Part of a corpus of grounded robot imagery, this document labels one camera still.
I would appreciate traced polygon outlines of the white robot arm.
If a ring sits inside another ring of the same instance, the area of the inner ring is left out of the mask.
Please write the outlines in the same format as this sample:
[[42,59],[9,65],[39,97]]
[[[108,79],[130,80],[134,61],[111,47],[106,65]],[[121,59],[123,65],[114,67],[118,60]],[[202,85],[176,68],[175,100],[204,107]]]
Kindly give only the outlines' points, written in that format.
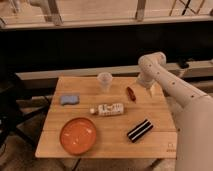
[[138,60],[138,83],[157,82],[182,107],[175,171],[213,171],[213,97],[164,68],[166,55],[155,52]]

